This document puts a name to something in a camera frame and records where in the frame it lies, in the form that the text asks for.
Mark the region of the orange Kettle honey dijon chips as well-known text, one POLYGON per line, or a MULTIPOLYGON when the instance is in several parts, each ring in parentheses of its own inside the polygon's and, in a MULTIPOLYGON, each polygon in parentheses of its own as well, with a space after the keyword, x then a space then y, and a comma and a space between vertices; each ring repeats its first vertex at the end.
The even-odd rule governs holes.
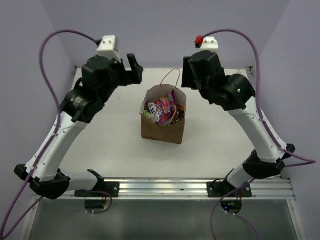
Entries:
POLYGON ((179 111, 179 112, 185 112, 185 107, 183 106, 183 105, 180 105, 180 104, 178 104, 177 105, 177 110, 179 111))

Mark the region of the purple Fox's candy bag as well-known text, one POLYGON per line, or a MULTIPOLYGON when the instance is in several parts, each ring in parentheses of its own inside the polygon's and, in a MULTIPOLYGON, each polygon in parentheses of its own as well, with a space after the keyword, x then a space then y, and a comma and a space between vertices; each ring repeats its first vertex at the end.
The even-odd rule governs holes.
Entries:
POLYGON ((177 105, 175 91, 172 90, 155 102, 147 101, 144 110, 154 115, 155 119, 151 120, 153 123, 159 126, 169 126, 177 115, 177 105))

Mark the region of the brown paper bag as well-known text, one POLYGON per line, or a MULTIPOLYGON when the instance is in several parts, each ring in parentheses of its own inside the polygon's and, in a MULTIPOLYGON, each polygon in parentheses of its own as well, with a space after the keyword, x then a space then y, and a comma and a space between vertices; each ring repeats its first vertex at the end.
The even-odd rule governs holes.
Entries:
POLYGON ((160 84, 147 90, 139 112, 143 139, 182 144, 187 96, 178 87, 181 76, 181 70, 173 68, 163 77, 160 84), (177 71, 175 84, 164 84, 173 71, 177 71))

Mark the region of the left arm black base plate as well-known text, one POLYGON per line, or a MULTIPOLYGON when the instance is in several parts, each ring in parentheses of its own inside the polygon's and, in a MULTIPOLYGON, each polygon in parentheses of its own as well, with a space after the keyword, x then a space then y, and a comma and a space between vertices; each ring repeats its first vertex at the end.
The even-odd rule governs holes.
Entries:
POLYGON ((119 196, 120 183, 118 181, 102 181, 98 182, 92 190, 76 190, 75 197, 83 198, 97 198, 106 197, 108 193, 112 198, 119 196))

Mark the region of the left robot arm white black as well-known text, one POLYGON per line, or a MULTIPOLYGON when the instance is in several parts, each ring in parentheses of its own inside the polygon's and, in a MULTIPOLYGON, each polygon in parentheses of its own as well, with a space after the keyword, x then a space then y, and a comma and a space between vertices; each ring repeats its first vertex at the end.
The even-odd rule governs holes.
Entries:
POLYGON ((140 84, 144 68, 133 53, 127 54, 130 69, 123 61, 103 56, 90 58, 81 68, 81 77, 58 106, 56 120, 45 142, 27 164, 19 164, 14 173, 29 184, 37 195, 55 200, 68 191, 84 196, 99 196, 104 179, 96 171, 67 173, 60 169, 68 150, 120 86, 140 84))

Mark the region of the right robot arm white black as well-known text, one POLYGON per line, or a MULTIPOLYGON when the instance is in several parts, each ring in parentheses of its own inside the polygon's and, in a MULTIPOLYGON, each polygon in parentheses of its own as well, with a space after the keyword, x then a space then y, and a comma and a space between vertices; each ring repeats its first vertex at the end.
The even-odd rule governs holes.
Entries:
POLYGON ((235 196, 241 186, 253 179, 266 179, 279 175, 285 168, 284 160, 291 157, 296 148, 285 143, 259 114, 256 91, 249 80, 241 74, 226 75, 219 56, 208 50, 184 57, 183 88, 199 91, 211 105, 228 112, 241 126, 254 146, 247 160, 231 170, 223 181, 212 183, 220 195, 235 196))

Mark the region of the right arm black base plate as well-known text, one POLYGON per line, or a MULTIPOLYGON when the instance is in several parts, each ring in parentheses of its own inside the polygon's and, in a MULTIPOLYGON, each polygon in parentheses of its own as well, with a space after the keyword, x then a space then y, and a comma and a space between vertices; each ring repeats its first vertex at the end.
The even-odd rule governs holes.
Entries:
MULTIPOLYGON (((226 180, 215 179, 206 183, 207 194, 209 198, 221 198, 226 194, 234 191, 236 188, 229 184, 226 180)), ((250 198, 252 197, 250 186, 246 186, 230 195, 231 198, 250 198)))

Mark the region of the brown Kettle sea salt chips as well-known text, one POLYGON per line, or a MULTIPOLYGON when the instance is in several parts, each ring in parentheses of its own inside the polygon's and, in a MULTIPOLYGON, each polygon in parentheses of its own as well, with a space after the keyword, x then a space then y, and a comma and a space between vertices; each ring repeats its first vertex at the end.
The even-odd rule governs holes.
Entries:
POLYGON ((185 117, 185 112, 184 111, 178 111, 177 115, 174 117, 174 119, 172 120, 171 124, 175 124, 178 123, 179 121, 181 121, 183 118, 185 117))

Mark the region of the small green snack packet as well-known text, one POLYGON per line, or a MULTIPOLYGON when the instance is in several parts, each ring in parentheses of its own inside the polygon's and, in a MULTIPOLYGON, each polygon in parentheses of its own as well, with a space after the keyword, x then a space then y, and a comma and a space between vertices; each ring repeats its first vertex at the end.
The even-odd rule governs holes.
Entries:
POLYGON ((148 110, 143 111, 143 116, 151 121, 153 121, 155 119, 155 116, 152 113, 150 113, 148 110))

